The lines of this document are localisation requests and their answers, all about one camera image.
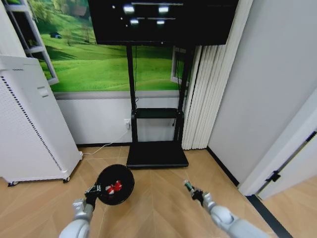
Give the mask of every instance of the stand base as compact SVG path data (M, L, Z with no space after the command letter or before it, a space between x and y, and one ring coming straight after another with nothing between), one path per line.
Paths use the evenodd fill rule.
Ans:
M188 161L178 141L135 142L130 146L127 160L130 169L187 166Z

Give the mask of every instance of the black cable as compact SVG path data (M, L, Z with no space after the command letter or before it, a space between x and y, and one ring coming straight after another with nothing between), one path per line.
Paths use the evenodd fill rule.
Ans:
M176 57L176 71L177 71L177 87L178 87L178 93L180 94L180 88L179 88L179 77L178 77L178 65L179 65L179 58Z
M137 88L137 66L138 66L138 63L137 63L137 46L135 46L135 79L134 79L134 95L135 95L135 92L136 92L136 88ZM139 101L139 98L136 97L135 98L135 107L137 108L137 101Z

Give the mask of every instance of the wooden floor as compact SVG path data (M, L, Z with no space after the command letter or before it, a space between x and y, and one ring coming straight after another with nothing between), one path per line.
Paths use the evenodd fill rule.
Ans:
M92 152L96 148L82 148ZM111 164L125 164L129 147L106 147L85 156L62 181L23 182L7 187L0 179L0 237L55 238L72 220L72 202L84 197L98 174ZM135 186L122 204L97 200L91 222L92 238L215 238L228 237L190 198L183 180L210 191L214 200L276 237L255 208L242 196L206 150L186 151L185 169L132 171Z
M317 176L262 203L293 237L317 237Z

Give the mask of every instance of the window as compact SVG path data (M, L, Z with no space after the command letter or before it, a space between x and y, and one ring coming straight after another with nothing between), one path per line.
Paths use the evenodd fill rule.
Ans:
M26 4L26 0L10 1ZM29 41L32 45L25 50L39 59L47 78L52 78L54 92L129 91L126 47L96 44L87 0L29 0L29 3L30 11L25 15L30 14L35 40L27 38L26 44ZM18 26L27 28L20 22ZM175 55L180 59L178 69L182 72L182 51L176 52L173 47L133 47L136 90L178 90Z
M184 69L184 60L185 60L186 50L180 47L173 47L173 60L172 60L172 70L170 75L170 81L181 84L182 83L182 75Z
M36 27L27 0L2 0L26 56L37 58L50 85L58 83L54 67Z

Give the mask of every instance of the television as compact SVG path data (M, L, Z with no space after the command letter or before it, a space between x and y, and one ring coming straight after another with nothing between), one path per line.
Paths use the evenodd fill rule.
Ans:
M238 0L88 0L97 44L223 45Z

